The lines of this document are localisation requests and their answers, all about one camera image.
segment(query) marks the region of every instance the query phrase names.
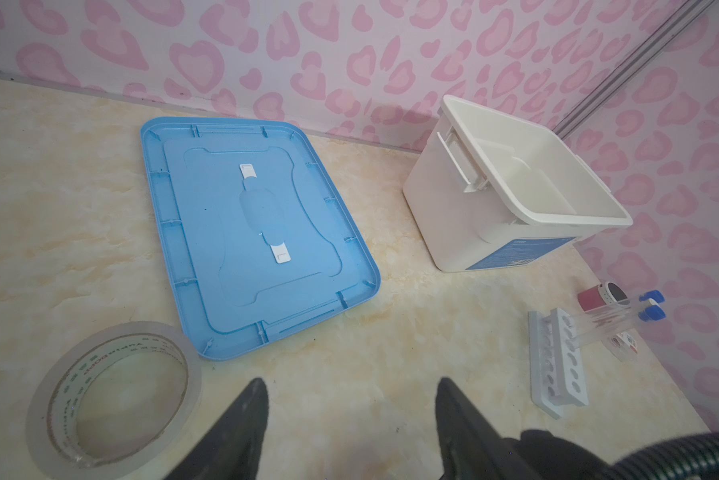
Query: test tube rack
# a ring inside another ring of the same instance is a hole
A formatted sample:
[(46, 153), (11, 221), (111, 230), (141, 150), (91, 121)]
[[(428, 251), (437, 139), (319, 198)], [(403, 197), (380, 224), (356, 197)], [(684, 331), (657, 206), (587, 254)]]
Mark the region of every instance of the test tube rack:
[(567, 342), (576, 335), (570, 316), (558, 308), (548, 316), (532, 311), (527, 314), (527, 322), (533, 403), (553, 418), (562, 417), (565, 405), (588, 405), (581, 351), (573, 350)]

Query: marble countertop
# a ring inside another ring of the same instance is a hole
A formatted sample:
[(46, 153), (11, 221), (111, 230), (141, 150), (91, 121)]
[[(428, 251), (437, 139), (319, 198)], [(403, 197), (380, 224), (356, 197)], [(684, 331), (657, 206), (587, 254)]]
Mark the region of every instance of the marble countertop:
[[(118, 323), (178, 326), (138, 130), (172, 110), (0, 81), (0, 478), (44, 478), (24, 423), (48, 369)], [(444, 274), (402, 194), (416, 155), (310, 137), (377, 262), (378, 295), (226, 362), (201, 361), (181, 435), (125, 478), (162, 478), (250, 379), (270, 416), (259, 478), (438, 478), (437, 382), (451, 377), (504, 436), (544, 428), (613, 462), (706, 431), (653, 354), (583, 350), (590, 406), (554, 420), (530, 398), (527, 311), (580, 311), (597, 282), (572, 246), (534, 264)]]

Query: tape roll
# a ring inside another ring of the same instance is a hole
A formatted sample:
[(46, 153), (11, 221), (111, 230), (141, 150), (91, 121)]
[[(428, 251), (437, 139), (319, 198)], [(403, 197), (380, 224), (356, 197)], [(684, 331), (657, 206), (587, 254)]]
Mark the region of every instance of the tape roll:
[[(125, 357), (159, 352), (178, 361), (186, 376), (178, 408), (151, 439), (129, 452), (91, 455), (77, 434), (78, 406), (93, 380)], [(200, 395), (201, 371), (184, 334), (160, 322), (129, 322), (98, 332), (69, 350), (40, 382), (26, 418), (26, 442), (35, 464), (57, 480), (119, 478), (155, 457), (181, 430)]]

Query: blue tray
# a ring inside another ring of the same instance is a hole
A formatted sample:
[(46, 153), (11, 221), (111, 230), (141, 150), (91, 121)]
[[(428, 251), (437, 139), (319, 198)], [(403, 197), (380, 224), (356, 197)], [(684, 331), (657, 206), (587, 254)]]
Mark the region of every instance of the blue tray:
[(155, 118), (141, 129), (184, 333), (227, 360), (372, 298), (381, 275), (292, 124)]

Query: wall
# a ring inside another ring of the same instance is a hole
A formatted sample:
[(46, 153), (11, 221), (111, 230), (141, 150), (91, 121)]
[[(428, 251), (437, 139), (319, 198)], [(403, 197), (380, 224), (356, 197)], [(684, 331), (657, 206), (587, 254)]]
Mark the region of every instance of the wall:
[(444, 93), (553, 126), (680, 4), (16, 0), (0, 69), (420, 150)]
[(643, 332), (719, 429), (719, 3), (571, 136), (634, 224), (581, 242), (603, 279), (659, 288), (668, 320)]

